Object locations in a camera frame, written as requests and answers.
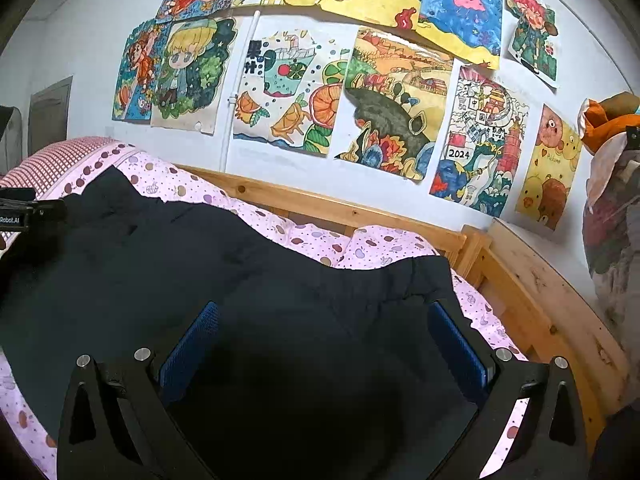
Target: white pipe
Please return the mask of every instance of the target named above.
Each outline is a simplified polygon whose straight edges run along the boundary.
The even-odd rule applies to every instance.
[[[249,27],[249,34],[244,40],[244,45],[242,46],[242,52],[246,55],[249,50],[249,42],[254,38],[255,28],[258,26],[258,19],[260,18],[260,10],[256,10],[254,12],[254,17],[252,18],[251,27]],[[226,124],[225,130],[223,132],[222,137],[222,146],[220,147],[220,164],[218,166],[218,171],[222,173],[226,172],[226,157],[229,153],[229,141],[231,140],[231,135],[233,134],[233,126],[234,126],[234,112],[236,111],[236,103],[238,102],[238,92],[240,90],[240,82],[242,81],[242,74],[244,73],[244,59],[240,60],[240,67],[238,72],[236,72],[236,79],[234,81],[234,85],[231,87],[231,95],[229,96],[229,110],[226,114]]]

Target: pink bed sheet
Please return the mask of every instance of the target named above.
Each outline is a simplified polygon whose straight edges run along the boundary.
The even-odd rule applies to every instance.
[[[357,229],[349,238],[313,224],[296,225],[289,219],[231,198],[213,184],[131,144],[101,137],[52,144],[9,172],[0,180],[0,187],[34,187],[38,199],[60,198],[69,193],[82,193],[87,184],[110,166],[120,170],[143,196],[161,198],[165,202],[207,203],[227,209],[269,240],[327,266],[375,269],[403,258],[436,254],[434,247],[421,236],[400,229],[366,226]],[[16,236],[2,234],[0,256]],[[492,348],[510,348],[518,359],[526,360],[484,297],[455,272],[451,273],[458,301],[464,315],[472,320],[471,326]],[[516,402],[510,422],[480,478],[496,471],[504,462],[526,405],[526,400]],[[1,349],[0,410],[32,460],[50,480],[55,480],[56,443],[21,396]]]

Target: wooden bed rail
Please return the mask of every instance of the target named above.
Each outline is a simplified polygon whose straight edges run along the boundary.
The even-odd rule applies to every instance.
[[[405,216],[301,189],[202,168],[180,164],[176,166],[224,189],[233,198],[264,206],[283,218],[296,213],[345,226],[343,232],[347,236],[353,235],[357,228],[367,225],[413,231],[441,251],[451,267],[463,277],[471,268],[480,248],[487,245],[489,239],[486,234],[473,228],[457,233]]]
[[[466,280],[477,290],[490,282],[500,290],[506,309],[499,318],[509,337],[533,361],[549,362],[554,356],[565,357],[574,373],[584,415],[587,446],[593,448],[605,425],[605,413],[596,398],[594,380],[572,347],[536,304],[517,276],[489,248],[482,248]]]

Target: metal screw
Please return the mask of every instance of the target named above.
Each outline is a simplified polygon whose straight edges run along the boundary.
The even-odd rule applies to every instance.
[[[562,370],[564,370],[569,366],[569,363],[566,361],[564,357],[558,356],[554,359],[554,362],[556,363],[556,366],[558,368],[562,368]]]
[[[91,362],[91,358],[87,354],[82,354],[78,359],[76,359],[76,364],[84,368]]]
[[[507,350],[506,348],[498,348],[495,351],[495,356],[500,359],[500,361],[510,361],[511,358],[513,357],[513,354],[511,353],[510,350]]]
[[[151,355],[151,350],[149,348],[138,348],[136,353],[133,354],[133,357],[136,358],[136,361],[146,361]]]

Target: blue gripper pad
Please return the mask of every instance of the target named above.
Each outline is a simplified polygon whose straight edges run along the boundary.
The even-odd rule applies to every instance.
[[[429,333],[467,400],[482,406],[487,397],[486,369],[440,303],[428,307]]]
[[[217,330],[218,306],[209,301],[160,368],[160,399],[165,406],[184,396],[200,363],[212,348]]]

